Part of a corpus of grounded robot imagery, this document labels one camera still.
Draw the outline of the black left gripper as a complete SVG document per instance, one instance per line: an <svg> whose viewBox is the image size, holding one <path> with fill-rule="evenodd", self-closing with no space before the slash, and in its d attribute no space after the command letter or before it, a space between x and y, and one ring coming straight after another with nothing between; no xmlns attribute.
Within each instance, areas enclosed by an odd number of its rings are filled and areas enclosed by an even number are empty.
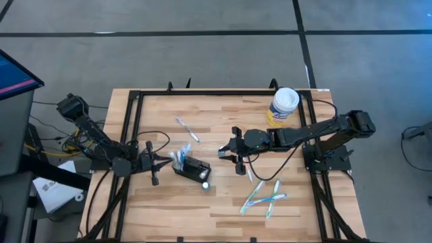
<svg viewBox="0 0 432 243"><path fill-rule="evenodd" d="M151 141L146 141L145 149L138 155L132 173L143 173L151 172L151 182L153 186L159 185L159 179L157 172L172 162L171 157L164 157L156 154L153 150L153 144Z"/></svg>

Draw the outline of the monitor with blue screen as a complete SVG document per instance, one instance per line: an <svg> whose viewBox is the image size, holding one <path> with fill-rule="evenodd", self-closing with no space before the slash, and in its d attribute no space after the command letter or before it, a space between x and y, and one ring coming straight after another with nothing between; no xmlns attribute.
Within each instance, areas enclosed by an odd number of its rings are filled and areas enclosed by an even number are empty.
<svg viewBox="0 0 432 243"><path fill-rule="evenodd" d="M0 49L0 101L44 85L40 78Z"/></svg>

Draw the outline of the Lysol wipes canister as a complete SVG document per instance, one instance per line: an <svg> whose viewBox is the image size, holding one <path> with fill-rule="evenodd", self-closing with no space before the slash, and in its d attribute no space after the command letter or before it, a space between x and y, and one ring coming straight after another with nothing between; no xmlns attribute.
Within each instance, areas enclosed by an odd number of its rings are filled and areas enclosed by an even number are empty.
<svg viewBox="0 0 432 243"><path fill-rule="evenodd" d="M267 123L276 128L284 127L288 117L297 109L299 101L300 97L294 89L280 88L267 110Z"/></svg>

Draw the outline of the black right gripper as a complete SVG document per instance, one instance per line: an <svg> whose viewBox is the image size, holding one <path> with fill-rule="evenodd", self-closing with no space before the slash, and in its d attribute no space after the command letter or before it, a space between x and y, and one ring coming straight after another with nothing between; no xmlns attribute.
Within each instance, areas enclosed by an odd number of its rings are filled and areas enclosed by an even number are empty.
<svg viewBox="0 0 432 243"><path fill-rule="evenodd" d="M219 159L228 160L235 165L236 174L239 176L246 175L246 165L250 163L250 156L246 153L242 131L237 126L232 127L234 138L230 138L229 142L219 148ZM226 155L224 151L231 151L233 155Z"/></svg>

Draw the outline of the black stand beam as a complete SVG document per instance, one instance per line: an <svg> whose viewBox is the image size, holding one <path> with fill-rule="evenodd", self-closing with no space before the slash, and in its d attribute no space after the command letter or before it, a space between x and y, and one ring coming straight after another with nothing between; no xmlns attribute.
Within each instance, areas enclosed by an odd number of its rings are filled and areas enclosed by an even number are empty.
<svg viewBox="0 0 432 243"><path fill-rule="evenodd" d="M44 178L60 184L81 190L88 190L90 179L82 175L56 167L50 163L22 154L20 171L30 171L36 177Z"/></svg>

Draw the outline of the white paper sheet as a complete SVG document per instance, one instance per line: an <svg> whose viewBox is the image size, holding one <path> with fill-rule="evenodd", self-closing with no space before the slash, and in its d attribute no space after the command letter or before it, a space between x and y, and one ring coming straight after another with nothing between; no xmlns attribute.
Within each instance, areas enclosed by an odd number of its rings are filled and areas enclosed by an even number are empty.
<svg viewBox="0 0 432 243"><path fill-rule="evenodd" d="M76 173L76 167L73 161L66 161L57 167ZM55 212L72 199L75 199L75 195L84 192L84 190L72 188L71 186L66 186L40 177L33 179L32 183L47 213Z"/></svg>

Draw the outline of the purple toothbrush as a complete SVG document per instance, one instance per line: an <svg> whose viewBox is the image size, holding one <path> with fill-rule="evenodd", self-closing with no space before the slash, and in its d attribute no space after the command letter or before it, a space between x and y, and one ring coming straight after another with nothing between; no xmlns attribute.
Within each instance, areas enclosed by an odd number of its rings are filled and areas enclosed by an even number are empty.
<svg viewBox="0 0 432 243"><path fill-rule="evenodd" d="M196 134L179 117L175 117L175 120L189 133L195 142L200 143Z"/></svg>

